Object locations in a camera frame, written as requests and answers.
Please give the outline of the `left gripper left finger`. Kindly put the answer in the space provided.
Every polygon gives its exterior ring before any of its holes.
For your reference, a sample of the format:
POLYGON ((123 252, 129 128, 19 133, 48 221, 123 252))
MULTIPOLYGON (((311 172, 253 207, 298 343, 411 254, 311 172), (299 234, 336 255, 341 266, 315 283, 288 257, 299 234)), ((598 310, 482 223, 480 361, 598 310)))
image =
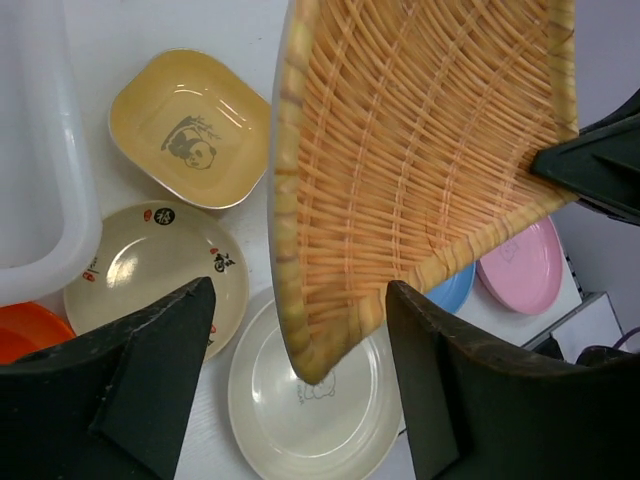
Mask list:
POLYGON ((174 478, 215 307, 195 278, 2 366, 2 478, 174 478))

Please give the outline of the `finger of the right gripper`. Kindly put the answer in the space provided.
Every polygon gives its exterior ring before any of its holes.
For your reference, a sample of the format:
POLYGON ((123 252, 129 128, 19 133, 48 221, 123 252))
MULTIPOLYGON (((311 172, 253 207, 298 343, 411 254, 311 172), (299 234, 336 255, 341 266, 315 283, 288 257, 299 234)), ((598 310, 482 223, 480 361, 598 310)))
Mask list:
MULTIPOLYGON (((622 106, 616 109, 614 112, 604 117, 603 119, 595 122, 587 127, 580 129, 580 134, 584 135, 591 131, 595 131, 599 128, 603 128, 617 121, 631 117, 632 115, 639 113, 639 91, 636 91, 622 106)), ((604 215, 609 219, 627 223, 631 225, 639 224, 638 213, 628 213, 621 208, 604 204, 598 200, 594 200, 588 197, 581 197, 577 203, 584 208, 591 210, 592 212, 604 215)))
POLYGON ((637 200, 639 116, 538 151, 530 171, 583 197, 637 200))

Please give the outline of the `cream round plate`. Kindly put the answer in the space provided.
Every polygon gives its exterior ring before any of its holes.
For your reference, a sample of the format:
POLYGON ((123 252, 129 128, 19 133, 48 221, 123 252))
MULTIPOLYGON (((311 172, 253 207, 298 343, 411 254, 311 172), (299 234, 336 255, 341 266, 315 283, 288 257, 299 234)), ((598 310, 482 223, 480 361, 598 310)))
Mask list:
POLYGON ((318 384, 294 372, 272 289, 252 315, 231 361, 227 398, 238 447, 263 479, 365 479, 404 423, 388 331, 381 327, 318 384))

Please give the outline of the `blue round plate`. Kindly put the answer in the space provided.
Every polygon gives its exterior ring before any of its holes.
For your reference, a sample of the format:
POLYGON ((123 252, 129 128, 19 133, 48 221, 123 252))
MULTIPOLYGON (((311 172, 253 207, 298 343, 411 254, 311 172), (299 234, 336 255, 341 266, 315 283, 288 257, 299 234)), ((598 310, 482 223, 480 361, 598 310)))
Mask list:
POLYGON ((456 314, 468 299, 475 282, 476 264, 451 276, 432 288, 426 298, 448 313, 456 314))

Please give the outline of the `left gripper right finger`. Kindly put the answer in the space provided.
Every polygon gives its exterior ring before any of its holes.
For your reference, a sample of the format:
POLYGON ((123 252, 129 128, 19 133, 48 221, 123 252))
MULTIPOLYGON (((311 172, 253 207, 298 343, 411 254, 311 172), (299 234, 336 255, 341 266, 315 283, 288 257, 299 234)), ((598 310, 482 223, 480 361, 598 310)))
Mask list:
POLYGON ((635 479, 639 358, 592 346, 567 363, 447 313, 407 283, 387 327, 419 479, 635 479))

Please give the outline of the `woven fan-shaped basket plate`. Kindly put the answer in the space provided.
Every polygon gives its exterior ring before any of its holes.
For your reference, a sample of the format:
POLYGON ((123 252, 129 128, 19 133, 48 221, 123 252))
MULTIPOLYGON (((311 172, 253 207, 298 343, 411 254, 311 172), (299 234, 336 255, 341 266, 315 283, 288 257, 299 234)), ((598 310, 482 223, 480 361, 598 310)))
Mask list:
POLYGON ((575 138, 572 1, 292 1, 268 228, 284 344, 323 380, 420 292, 575 200, 534 176, 575 138))

